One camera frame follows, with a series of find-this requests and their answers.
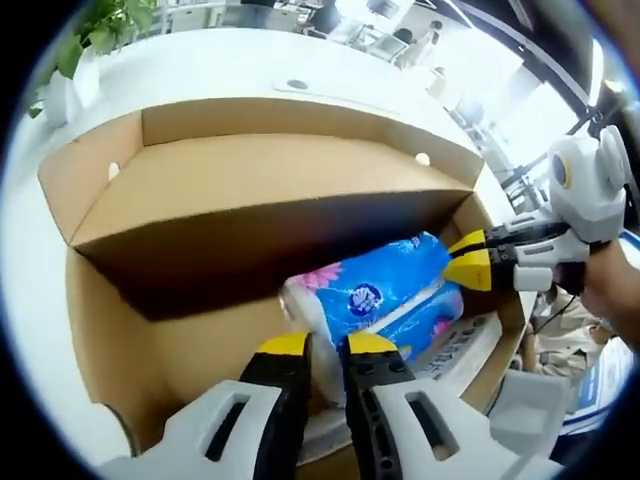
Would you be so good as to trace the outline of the person's right hand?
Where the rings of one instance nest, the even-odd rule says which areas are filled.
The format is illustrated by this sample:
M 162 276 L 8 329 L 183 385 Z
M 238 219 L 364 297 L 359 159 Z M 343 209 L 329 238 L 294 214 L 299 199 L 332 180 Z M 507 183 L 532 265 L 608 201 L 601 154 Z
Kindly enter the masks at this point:
M 639 351 L 639 270 L 629 262 L 619 240 L 600 247 L 587 260 L 582 303 Z

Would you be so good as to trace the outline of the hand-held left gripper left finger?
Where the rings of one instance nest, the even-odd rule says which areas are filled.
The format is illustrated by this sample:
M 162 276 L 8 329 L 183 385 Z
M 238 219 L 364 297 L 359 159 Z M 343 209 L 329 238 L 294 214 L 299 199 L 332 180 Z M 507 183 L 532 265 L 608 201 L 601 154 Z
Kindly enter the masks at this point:
M 142 454 L 103 464 L 105 479 L 292 479 L 309 416 L 311 337 L 271 338 L 165 423 Z

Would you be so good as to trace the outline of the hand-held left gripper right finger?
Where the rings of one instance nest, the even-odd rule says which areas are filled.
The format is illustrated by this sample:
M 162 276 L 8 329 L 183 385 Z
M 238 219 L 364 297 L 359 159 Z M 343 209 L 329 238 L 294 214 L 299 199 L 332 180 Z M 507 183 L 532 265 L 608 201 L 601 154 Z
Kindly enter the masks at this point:
M 363 479 L 552 479 L 554 462 L 521 455 L 490 433 L 488 418 L 372 333 L 343 343 L 346 421 Z

